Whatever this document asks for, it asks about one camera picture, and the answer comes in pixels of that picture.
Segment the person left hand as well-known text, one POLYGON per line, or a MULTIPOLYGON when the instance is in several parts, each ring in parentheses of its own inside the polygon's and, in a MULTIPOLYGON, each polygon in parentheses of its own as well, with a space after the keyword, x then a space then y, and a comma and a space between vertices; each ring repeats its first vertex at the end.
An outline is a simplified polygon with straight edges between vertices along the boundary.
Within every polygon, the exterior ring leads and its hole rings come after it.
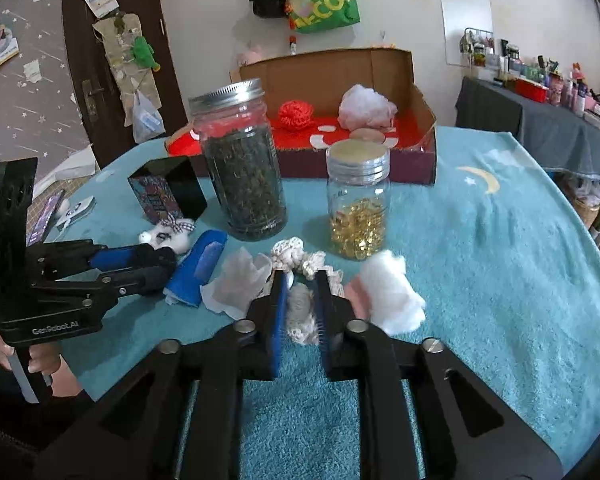
MULTIPOLYGON (((0 335, 0 365, 5 370, 12 370, 8 358, 15 354, 15 349, 4 343, 0 335)), ((52 378, 53 395, 65 398, 77 396, 83 391, 76 376, 61 355, 59 344, 35 344, 29 348, 28 371, 32 374, 42 373, 52 378)))

